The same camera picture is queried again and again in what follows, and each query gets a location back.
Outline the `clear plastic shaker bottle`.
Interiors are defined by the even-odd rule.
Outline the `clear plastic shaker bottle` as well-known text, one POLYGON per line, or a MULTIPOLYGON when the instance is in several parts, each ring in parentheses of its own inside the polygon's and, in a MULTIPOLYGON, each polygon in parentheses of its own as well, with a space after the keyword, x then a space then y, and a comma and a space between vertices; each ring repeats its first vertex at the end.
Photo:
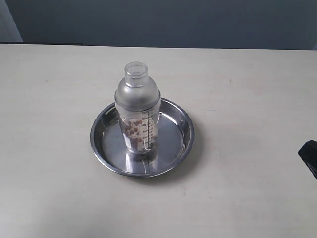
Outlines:
POLYGON ((158 136, 161 93, 144 63, 135 61, 125 66, 114 99, 127 149, 135 154, 153 150, 158 136))

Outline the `round stainless steel plate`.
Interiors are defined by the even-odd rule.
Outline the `round stainless steel plate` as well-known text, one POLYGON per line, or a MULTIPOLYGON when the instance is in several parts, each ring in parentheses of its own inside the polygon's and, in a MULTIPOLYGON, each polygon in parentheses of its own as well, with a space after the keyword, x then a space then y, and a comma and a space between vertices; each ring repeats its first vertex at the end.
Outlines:
POLYGON ((120 127, 115 104, 95 119, 90 143, 96 158, 109 170, 123 176, 150 178, 179 165, 191 151, 195 132, 187 113, 162 98, 158 123, 151 113, 129 120, 120 127))

